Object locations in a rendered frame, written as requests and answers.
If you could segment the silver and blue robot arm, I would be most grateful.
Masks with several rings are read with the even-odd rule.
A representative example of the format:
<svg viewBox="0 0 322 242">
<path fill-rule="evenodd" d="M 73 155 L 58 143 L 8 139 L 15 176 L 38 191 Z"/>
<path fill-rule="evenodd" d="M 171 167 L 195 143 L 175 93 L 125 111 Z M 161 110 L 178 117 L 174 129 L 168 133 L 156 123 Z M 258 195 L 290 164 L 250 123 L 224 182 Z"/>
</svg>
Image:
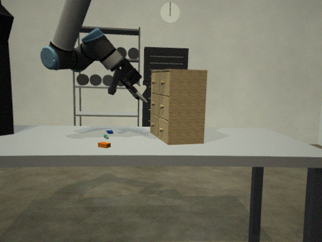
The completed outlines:
<svg viewBox="0 0 322 242">
<path fill-rule="evenodd" d="M 74 49 L 90 3 L 91 0 L 64 0 L 50 44 L 40 54 L 47 69 L 81 72 L 98 59 L 109 70 L 122 60 L 122 55 L 98 28 L 83 37 L 82 44 Z M 111 95 L 117 90 L 121 72 L 116 69 L 113 74 L 108 88 Z"/>
</svg>

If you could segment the light wooden chest of drawers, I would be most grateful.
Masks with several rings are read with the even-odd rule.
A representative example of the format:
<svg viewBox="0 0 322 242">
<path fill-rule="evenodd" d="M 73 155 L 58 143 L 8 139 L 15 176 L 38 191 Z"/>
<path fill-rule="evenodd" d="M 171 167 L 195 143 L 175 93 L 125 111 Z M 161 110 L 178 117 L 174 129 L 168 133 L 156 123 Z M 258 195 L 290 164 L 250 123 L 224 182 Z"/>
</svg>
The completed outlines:
<svg viewBox="0 0 322 242">
<path fill-rule="evenodd" d="M 169 71 L 170 70 L 170 71 Z M 205 103 L 207 90 L 207 70 L 152 70 L 152 73 L 170 72 L 169 94 L 152 92 L 152 77 L 151 77 L 151 97 L 152 93 L 169 96 L 169 119 L 164 118 L 151 112 L 150 108 L 150 123 L 151 114 L 164 118 L 169 121 L 168 126 L 168 143 L 167 145 L 182 145 L 182 144 L 203 144 L 204 143 L 204 128 L 205 128 Z"/>
</svg>

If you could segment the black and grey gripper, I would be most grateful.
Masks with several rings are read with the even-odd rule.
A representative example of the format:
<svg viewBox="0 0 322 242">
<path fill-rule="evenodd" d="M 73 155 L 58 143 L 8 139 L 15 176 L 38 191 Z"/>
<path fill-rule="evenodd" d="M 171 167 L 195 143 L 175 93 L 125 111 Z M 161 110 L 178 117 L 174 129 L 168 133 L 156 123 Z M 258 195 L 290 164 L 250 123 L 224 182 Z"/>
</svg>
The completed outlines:
<svg viewBox="0 0 322 242">
<path fill-rule="evenodd" d="M 122 69 L 120 69 L 120 67 Z M 111 69 L 111 72 L 114 70 L 121 70 L 122 73 L 120 75 L 121 82 L 128 89 L 128 91 L 136 98 L 141 99 L 141 101 L 146 102 L 146 99 L 142 96 L 146 91 L 147 87 L 145 85 L 137 85 L 136 82 L 142 78 L 139 72 L 130 64 L 130 62 L 124 58 L 121 60 L 116 66 Z"/>
</svg>

